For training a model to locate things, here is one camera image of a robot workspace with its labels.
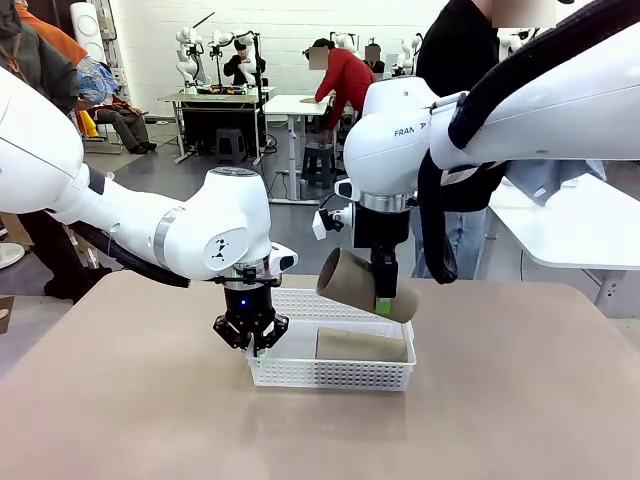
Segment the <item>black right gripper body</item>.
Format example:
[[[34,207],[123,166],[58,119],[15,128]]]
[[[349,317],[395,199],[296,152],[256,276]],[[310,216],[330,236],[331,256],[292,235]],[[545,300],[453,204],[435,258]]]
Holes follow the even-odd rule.
[[[355,204],[353,246],[369,249],[372,264],[396,263],[396,247],[408,240],[409,210],[384,213]]]

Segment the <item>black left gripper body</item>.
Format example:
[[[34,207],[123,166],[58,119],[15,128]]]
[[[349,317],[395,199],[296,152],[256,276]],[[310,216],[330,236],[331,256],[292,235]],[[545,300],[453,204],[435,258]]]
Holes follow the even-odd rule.
[[[275,310],[270,286],[262,284],[246,290],[225,287],[224,297],[224,319],[239,333],[262,336],[273,323]]]

